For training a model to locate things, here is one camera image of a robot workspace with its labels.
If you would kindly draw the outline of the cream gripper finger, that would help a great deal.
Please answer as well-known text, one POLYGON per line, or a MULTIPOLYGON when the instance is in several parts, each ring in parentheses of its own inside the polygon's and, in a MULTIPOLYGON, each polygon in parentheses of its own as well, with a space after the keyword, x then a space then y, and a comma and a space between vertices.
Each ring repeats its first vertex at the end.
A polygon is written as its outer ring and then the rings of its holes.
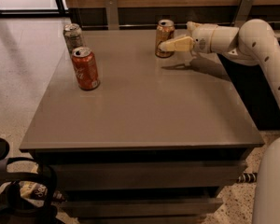
POLYGON ((187 22, 187 29, 189 32, 193 32, 194 30, 196 30, 198 27, 200 27, 201 24, 194 22, 194 21, 188 21, 187 22))
POLYGON ((194 47, 194 41, 190 36, 183 35, 169 39, 159 44, 162 51, 191 51, 194 47))

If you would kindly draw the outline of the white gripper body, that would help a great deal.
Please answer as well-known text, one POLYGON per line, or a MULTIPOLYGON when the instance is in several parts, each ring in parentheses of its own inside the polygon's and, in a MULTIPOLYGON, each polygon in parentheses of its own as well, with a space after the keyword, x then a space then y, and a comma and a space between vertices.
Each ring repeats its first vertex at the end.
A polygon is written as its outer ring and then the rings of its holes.
POLYGON ((193 50, 199 53, 216 53, 215 24, 198 24, 192 30, 193 50))

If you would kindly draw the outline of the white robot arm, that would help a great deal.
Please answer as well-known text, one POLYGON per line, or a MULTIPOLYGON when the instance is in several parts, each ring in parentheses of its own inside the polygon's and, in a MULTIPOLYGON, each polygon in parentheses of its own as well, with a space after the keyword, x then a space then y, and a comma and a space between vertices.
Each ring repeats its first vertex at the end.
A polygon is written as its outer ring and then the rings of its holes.
MULTIPOLYGON (((268 22, 254 19, 241 27, 187 23, 188 33, 160 43, 162 51, 221 54, 243 65, 259 65, 280 108, 280 45, 268 22)), ((280 224, 280 137, 259 165, 252 224, 280 224)))

